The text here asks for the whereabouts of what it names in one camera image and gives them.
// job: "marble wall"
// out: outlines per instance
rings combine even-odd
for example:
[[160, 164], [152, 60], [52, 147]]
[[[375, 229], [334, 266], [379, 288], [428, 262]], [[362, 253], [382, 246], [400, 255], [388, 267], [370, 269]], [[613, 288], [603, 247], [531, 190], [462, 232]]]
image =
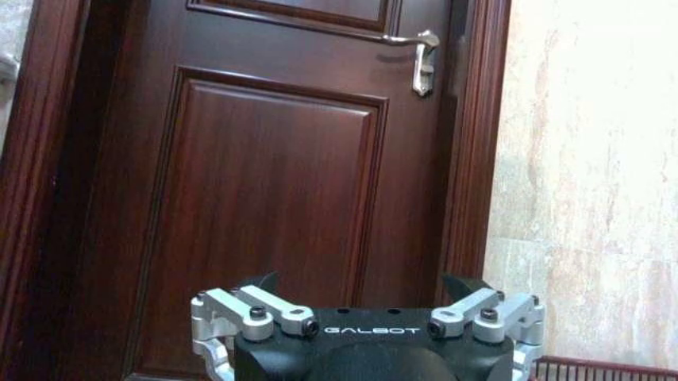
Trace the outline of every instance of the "marble wall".
[[[0, 54], [21, 59], [33, 0], [0, 0]], [[13, 83], [0, 83], [0, 154], [12, 109]]]
[[678, 369], [678, 1], [514, 0], [486, 280], [547, 353]]

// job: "bolt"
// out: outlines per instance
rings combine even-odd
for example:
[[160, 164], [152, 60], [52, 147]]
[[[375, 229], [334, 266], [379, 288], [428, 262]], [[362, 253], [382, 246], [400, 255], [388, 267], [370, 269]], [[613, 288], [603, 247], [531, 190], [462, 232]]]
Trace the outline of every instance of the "bolt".
[[320, 325], [318, 324], [318, 321], [307, 320], [304, 325], [300, 327], [300, 334], [304, 337], [311, 338], [318, 334], [318, 331], [320, 331]]
[[499, 318], [499, 314], [496, 313], [496, 310], [494, 308], [483, 308], [480, 310], [480, 319], [488, 322], [495, 322]]
[[444, 337], [444, 326], [440, 325], [440, 323], [436, 321], [431, 320], [426, 326], [426, 329], [431, 338], [440, 339]]
[[266, 319], [266, 308], [262, 306], [250, 308], [250, 317], [252, 320]]

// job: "door lever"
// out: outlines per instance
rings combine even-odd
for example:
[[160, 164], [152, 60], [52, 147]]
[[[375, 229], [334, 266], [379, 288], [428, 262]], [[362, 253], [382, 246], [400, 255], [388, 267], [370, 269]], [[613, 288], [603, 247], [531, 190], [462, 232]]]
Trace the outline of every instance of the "door lever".
[[434, 90], [435, 48], [440, 44], [440, 39], [435, 33], [424, 30], [416, 37], [395, 37], [384, 34], [382, 41], [391, 46], [416, 45], [412, 90], [419, 94], [419, 97], [424, 97]]

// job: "raised door panel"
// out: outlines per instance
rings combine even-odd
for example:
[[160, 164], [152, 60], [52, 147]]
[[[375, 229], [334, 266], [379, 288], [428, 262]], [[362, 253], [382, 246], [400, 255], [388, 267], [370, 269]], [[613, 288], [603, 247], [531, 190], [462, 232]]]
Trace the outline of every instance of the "raised door panel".
[[362, 293], [386, 102], [181, 69], [159, 166], [133, 372], [201, 371], [187, 300], [276, 270], [312, 306]]
[[384, 32], [400, 0], [187, 0], [188, 9], [332, 31]]

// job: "red railing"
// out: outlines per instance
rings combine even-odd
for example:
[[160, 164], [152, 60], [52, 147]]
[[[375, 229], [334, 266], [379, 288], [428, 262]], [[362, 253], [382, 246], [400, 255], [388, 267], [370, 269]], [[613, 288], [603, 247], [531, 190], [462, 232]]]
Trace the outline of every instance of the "red railing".
[[678, 381], [678, 371], [544, 356], [535, 377], [539, 381]]

